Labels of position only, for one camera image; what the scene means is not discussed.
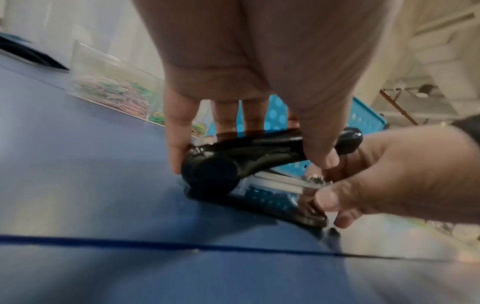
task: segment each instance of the clear plastic box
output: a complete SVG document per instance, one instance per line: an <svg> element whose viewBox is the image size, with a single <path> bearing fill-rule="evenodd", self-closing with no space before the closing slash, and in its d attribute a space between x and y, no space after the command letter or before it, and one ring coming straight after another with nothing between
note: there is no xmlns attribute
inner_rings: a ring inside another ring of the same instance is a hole
<svg viewBox="0 0 480 304"><path fill-rule="evenodd" d="M165 82L118 58L75 42L67 92L139 119L165 126ZM202 101L192 124L194 137L204 136L212 123L209 101Z"/></svg>

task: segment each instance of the stapler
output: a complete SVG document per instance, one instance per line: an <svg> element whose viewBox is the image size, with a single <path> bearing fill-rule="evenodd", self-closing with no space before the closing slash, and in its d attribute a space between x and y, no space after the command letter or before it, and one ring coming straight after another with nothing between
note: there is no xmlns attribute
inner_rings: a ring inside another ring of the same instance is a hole
<svg viewBox="0 0 480 304"><path fill-rule="evenodd" d="M192 147L181 166L187 196L260 212L309 227L326 227L324 214L305 213L297 204L322 179L279 173L275 167L304 161L300 130L219 134ZM363 140L357 128L345 128L335 145L338 155L353 153Z"/></svg>

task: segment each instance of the blue basket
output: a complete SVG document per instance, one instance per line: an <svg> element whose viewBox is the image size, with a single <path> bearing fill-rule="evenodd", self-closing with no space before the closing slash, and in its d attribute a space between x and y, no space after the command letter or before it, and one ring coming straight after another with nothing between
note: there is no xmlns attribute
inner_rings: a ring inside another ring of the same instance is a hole
<svg viewBox="0 0 480 304"><path fill-rule="evenodd" d="M242 111L238 111L238 116L236 117L236 128L238 132L243 132L243 123ZM368 134L383 130L386 124L387 121L382 116L357 98L353 98L350 117L348 118L348 126L359 128L363 134ZM287 128L287 106L277 95L270 96L264 127L265 130L284 130ZM211 124L207 135L214 134L215 126ZM277 169L289 175L302 176L309 164L309 161L303 161L288 164Z"/></svg>

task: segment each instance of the blue tabletop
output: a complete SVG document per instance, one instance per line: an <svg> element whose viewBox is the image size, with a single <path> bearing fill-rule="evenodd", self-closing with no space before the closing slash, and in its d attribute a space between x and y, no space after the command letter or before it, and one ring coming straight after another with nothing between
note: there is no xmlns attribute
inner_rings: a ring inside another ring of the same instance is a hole
<svg viewBox="0 0 480 304"><path fill-rule="evenodd" d="M398 218L366 216L332 246L289 223L187 199L162 127L67 95L66 73L0 56L0 80L0 234L472 259Z"/></svg>
<svg viewBox="0 0 480 304"><path fill-rule="evenodd" d="M480 265L0 245L2 304L474 303Z"/></svg>

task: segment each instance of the sleeve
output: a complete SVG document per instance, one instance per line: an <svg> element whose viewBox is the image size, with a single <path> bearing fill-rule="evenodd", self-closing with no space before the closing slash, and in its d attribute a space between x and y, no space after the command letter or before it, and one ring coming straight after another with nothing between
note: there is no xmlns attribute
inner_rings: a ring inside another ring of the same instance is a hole
<svg viewBox="0 0 480 304"><path fill-rule="evenodd" d="M480 145L480 115L455 121L452 125L462 129Z"/></svg>

